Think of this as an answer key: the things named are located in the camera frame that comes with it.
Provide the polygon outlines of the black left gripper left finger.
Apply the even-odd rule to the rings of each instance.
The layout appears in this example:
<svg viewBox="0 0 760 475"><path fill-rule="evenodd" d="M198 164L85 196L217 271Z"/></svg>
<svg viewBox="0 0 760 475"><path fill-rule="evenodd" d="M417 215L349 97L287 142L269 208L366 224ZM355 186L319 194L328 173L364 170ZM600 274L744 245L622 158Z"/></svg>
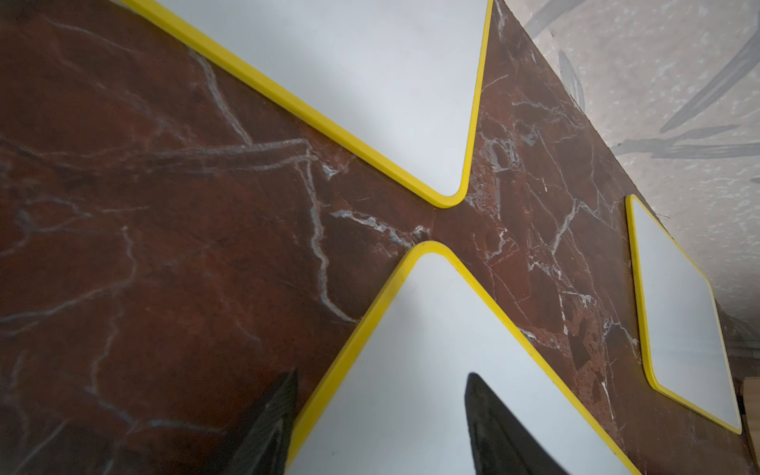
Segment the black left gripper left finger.
<svg viewBox="0 0 760 475"><path fill-rule="evenodd" d="M298 372L280 374L212 451L206 474L282 474L296 419Z"/></svg>

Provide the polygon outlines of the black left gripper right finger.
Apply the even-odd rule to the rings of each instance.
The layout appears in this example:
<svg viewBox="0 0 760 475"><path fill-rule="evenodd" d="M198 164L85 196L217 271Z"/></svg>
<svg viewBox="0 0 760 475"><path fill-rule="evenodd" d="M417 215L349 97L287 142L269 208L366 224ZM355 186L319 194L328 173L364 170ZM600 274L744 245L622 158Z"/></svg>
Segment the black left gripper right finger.
<svg viewBox="0 0 760 475"><path fill-rule="evenodd" d="M567 474L477 373L464 401L477 474Z"/></svg>

